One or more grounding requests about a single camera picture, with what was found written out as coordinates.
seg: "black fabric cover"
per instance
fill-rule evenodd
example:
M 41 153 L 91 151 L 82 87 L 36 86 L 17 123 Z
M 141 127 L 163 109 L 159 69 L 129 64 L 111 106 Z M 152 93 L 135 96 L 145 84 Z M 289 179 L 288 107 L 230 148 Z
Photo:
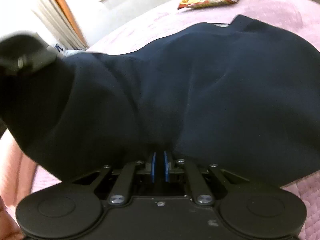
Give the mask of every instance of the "black fabric cover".
M 62 180 L 163 149 L 277 185 L 320 170 L 320 54 L 244 16 L 2 86 L 1 118 Z

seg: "screw head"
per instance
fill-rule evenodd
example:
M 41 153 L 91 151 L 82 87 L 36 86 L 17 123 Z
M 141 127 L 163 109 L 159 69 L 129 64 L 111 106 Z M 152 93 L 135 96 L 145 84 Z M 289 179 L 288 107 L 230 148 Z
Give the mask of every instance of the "screw head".
M 121 204 L 124 202 L 124 196 L 122 195 L 113 195 L 110 197 L 110 202 L 113 204 Z
M 158 201 L 157 202 L 157 206 L 158 207 L 163 207 L 165 205 L 165 202 L 163 202 L 163 201 Z
M 201 204 L 207 204 L 212 201 L 212 197 L 210 195 L 200 195 L 197 197 L 197 201 Z

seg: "round black disc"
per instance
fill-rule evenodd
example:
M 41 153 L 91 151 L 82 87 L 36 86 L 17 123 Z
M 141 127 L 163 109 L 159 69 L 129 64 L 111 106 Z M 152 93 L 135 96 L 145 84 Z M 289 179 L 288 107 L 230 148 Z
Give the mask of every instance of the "round black disc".
M 272 239 L 298 234 L 307 211 L 297 196 L 279 190 L 229 193 L 220 204 L 220 215 L 246 236 Z
M 100 217 L 102 206 L 90 192 L 44 190 L 23 199 L 16 210 L 21 229 L 39 238 L 66 238 L 90 228 Z

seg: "finger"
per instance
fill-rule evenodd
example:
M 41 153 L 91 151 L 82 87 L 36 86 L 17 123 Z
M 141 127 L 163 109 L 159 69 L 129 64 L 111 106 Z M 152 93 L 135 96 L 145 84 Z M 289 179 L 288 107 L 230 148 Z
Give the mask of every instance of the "finger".
M 0 240 L 22 240 L 24 235 L 13 218 L 7 213 L 0 197 Z

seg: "black plastic base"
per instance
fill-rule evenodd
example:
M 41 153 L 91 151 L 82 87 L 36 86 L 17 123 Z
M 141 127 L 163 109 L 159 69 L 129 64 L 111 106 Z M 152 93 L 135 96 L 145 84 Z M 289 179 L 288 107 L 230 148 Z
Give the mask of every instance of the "black plastic base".
M 295 195 L 161 153 L 121 170 L 104 166 L 23 199 L 16 216 L 30 239 L 292 239 L 306 219 Z M 160 167 L 163 172 L 156 172 Z

